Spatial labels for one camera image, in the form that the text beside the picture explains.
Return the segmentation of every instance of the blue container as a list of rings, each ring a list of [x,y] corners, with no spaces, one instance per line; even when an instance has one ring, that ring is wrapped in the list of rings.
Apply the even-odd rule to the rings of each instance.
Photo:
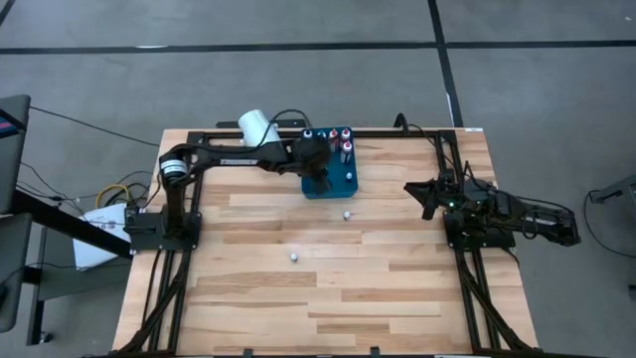
[[[349,127],[336,127],[338,135],[342,133],[343,129],[349,129],[351,137],[349,141],[353,145],[353,152],[351,153],[351,159],[349,163],[343,164],[340,160],[341,149],[338,145],[338,149],[331,154],[329,159],[329,165],[327,166],[327,179],[331,183],[331,189],[317,194],[314,182],[310,178],[302,178],[302,192],[307,199],[334,199],[334,198],[351,198],[358,191],[358,171],[356,170],[356,142],[355,132]],[[323,132],[329,135],[329,132],[334,128],[314,128],[312,129],[313,135],[318,135],[319,132]],[[352,174],[350,181],[347,181],[347,173]]]

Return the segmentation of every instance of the wooden tabletop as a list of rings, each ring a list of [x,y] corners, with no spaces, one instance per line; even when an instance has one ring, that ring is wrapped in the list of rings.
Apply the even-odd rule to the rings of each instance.
[[[166,130],[160,152],[185,142],[188,131]],[[494,181],[484,133],[457,129],[457,138],[462,160],[477,177]],[[402,189],[407,181],[437,176],[434,148],[423,138],[358,138],[355,150],[360,189],[353,199],[307,200],[291,174],[206,172],[204,228],[192,255],[178,354],[241,354],[243,348],[368,354],[372,346],[395,354],[471,351],[441,210],[432,221],[421,220],[421,206]],[[153,211],[165,200],[161,194]],[[351,220],[343,220],[345,211]],[[296,264],[291,254],[299,256]],[[114,349],[140,326],[154,257],[134,258]],[[483,257],[493,302],[520,337],[536,345],[515,261],[496,249],[483,250]]]

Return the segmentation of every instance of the concrete floor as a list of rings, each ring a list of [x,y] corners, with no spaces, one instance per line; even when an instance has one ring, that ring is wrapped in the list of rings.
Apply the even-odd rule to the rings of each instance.
[[[440,0],[439,8],[447,41],[636,39],[630,0]],[[433,38],[423,0],[17,0],[0,28],[0,47]],[[561,202],[581,218],[588,190],[636,173],[636,49],[449,55],[465,125],[485,128],[503,189]],[[0,96],[28,93],[33,105],[154,142],[164,128],[213,127],[253,108],[301,108],[315,125],[390,125],[398,111],[422,126],[450,125],[435,50],[2,56],[0,79]],[[151,170],[156,157],[38,112],[27,138],[24,161],[70,196]],[[42,188],[29,172],[21,179]],[[636,253],[628,204],[591,206],[590,223],[609,246]],[[636,262],[604,251],[582,220],[579,228],[583,243],[570,249],[518,239],[539,341],[548,351],[632,357],[627,283]],[[44,326],[57,339],[41,346],[24,346],[22,304],[15,329],[0,335],[3,353],[107,352],[124,285],[47,302]],[[30,296],[25,287],[23,301]]]

